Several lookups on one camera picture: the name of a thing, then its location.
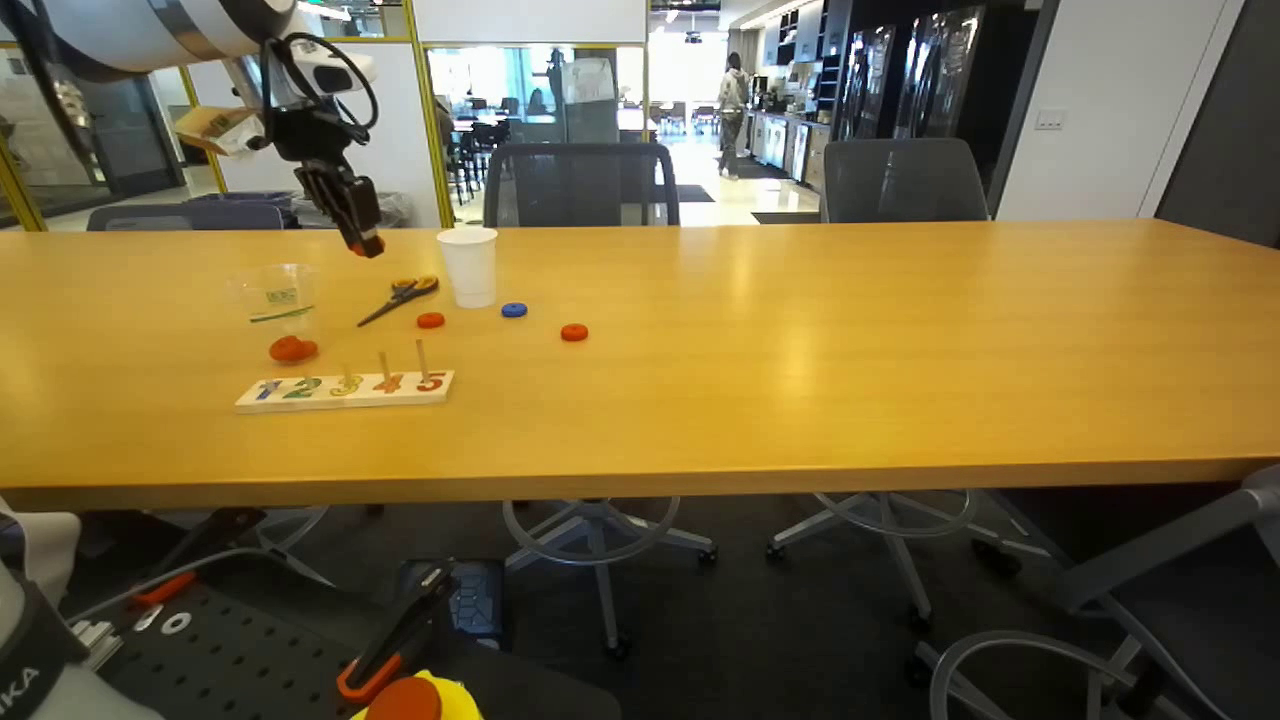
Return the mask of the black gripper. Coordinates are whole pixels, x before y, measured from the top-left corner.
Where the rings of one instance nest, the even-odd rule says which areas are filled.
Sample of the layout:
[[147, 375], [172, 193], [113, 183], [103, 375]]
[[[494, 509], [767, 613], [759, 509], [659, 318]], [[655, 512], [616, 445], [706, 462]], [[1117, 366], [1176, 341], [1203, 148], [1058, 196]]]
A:
[[334, 214], [346, 243], [358, 254], [374, 254], [380, 239], [380, 196], [346, 155], [358, 130], [322, 105], [267, 108], [265, 130], [276, 153], [295, 163], [305, 196]]

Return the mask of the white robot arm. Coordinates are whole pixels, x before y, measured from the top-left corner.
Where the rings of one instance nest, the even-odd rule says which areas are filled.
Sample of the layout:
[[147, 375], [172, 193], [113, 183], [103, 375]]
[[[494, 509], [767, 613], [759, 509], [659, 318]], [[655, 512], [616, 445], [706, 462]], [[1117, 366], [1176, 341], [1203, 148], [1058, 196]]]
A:
[[305, 31], [295, 0], [0, 0], [0, 19], [41, 74], [125, 79], [253, 58], [242, 91], [260, 140], [358, 254], [385, 251], [380, 193], [349, 163], [380, 121], [374, 62]]

